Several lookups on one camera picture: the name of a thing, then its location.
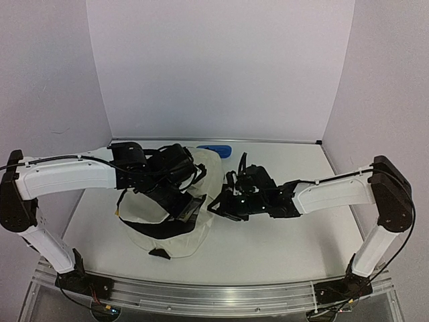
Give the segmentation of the cream white backpack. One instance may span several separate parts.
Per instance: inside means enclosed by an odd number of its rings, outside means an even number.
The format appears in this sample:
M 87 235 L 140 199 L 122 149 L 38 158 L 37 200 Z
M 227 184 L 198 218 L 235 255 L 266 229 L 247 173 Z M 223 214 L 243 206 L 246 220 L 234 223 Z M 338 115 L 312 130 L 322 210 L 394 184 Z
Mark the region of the cream white backpack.
M 185 258 L 193 255 L 208 235 L 214 214 L 208 205 L 221 192 L 224 171 L 216 152 L 191 148 L 197 164 L 207 173 L 187 190 L 196 204 L 184 219 L 175 219 L 155 201 L 141 194 L 125 190 L 117 201 L 115 212 L 129 239 L 153 256 Z

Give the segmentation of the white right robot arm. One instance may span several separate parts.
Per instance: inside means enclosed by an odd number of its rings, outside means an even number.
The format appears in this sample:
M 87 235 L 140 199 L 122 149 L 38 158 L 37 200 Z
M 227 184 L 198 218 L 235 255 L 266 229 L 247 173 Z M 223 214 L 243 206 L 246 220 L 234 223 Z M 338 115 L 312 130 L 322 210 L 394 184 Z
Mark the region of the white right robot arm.
M 354 172 L 284 184 L 276 184 L 262 166 L 247 166 L 246 160 L 242 156 L 238 169 L 226 173 L 220 193 L 207 207 L 211 213 L 246 221 L 262 213 L 289 219 L 349 205 L 377 207 L 377 222 L 351 260 L 352 276 L 369 277 L 394 239 L 415 224 L 412 188 L 385 156 Z

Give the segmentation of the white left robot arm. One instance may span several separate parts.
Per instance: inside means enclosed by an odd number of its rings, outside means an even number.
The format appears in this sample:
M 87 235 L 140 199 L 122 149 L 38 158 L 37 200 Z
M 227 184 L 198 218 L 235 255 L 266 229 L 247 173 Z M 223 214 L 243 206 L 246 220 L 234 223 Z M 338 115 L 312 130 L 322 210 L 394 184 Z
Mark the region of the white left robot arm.
M 170 217 L 191 215 L 200 201 L 188 189 L 206 175 L 180 144 L 143 149 L 135 142 L 110 144 L 81 154 L 25 157 L 14 150 L 1 167 L 1 226 L 20 235 L 76 292 L 90 286 L 76 250 L 48 231 L 38 197 L 81 189 L 132 190 L 155 201 Z

